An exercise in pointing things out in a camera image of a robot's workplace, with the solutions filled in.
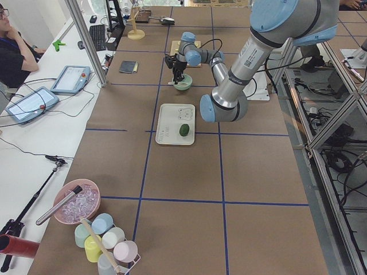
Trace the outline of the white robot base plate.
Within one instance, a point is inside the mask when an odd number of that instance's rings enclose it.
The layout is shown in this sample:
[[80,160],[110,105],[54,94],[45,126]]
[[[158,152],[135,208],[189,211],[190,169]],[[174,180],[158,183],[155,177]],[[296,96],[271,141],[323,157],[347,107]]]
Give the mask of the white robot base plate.
[[253,80],[244,88],[244,94],[248,100],[269,101],[266,73],[260,72],[254,75]]

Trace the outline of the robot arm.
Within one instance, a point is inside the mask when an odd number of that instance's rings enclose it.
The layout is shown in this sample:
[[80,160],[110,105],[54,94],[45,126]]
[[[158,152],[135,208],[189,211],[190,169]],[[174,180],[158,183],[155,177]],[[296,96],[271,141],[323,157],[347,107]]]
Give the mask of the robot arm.
[[206,122],[232,122],[247,112],[244,88],[270,53],[291,38],[295,46],[332,39],[337,32],[339,1],[255,1],[250,15],[251,35],[236,61],[227,68],[223,54],[195,46],[195,35],[184,32],[177,54],[165,58],[175,84],[184,80],[187,65],[209,64],[217,86],[200,100]]

